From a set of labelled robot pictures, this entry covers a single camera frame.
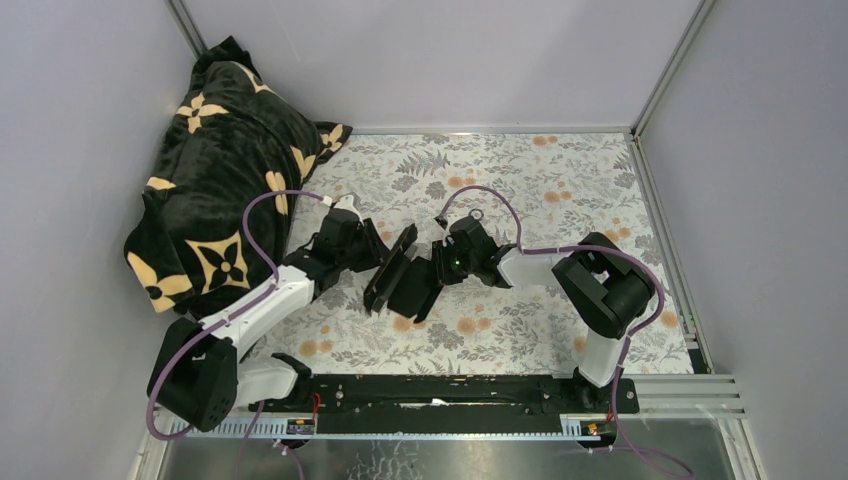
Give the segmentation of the black paper box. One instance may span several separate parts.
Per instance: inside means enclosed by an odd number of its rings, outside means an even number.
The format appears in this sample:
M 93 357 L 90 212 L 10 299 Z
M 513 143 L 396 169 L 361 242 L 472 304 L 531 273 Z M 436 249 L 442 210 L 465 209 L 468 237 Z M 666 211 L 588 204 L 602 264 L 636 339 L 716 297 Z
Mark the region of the black paper box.
M 398 236 L 365 288 L 363 302 L 367 313 L 388 309 L 421 323 L 443 288 L 463 281 L 449 235 L 431 243 L 430 258 L 415 254 L 417 237 L 415 224 Z

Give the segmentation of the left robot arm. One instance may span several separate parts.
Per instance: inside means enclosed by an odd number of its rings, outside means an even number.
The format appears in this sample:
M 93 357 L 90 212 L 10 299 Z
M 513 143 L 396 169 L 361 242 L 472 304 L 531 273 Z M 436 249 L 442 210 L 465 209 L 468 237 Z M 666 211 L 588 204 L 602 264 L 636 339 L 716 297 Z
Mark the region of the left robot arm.
M 199 321 L 180 318 L 170 325 L 147 387 L 147 412 L 162 407 L 208 432 L 231 410 L 261 401 L 301 409 L 310 397 L 310 369 L 286 354 L 250 359 L 248 351 L 343 272 L 371 270 L 388 253 L 371 219 L 351 208 L 330 209 L 311 241 L 255 290 Z

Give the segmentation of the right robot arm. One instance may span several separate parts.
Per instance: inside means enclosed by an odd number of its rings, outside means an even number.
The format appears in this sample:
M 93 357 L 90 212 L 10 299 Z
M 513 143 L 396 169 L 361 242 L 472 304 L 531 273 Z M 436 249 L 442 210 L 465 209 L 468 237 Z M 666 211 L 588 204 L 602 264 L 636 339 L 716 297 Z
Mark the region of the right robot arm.
M 623 369 L 625 350 L 636 320 L 652 299 L 664 305 L 656 275 L 625 254 L 607 236 L 589 233 L 576 245 L 521 249 L 498 245 L 479 220 L 455 222 L 442 240 L 432 243 L 435 284 L 462 283 L 474 276 L 494 288 L 545 286 L 559 288 L 587 325 L 586 350 L 577 367 L 575 402 L 597 412 L 613 398 L 611 382 Z

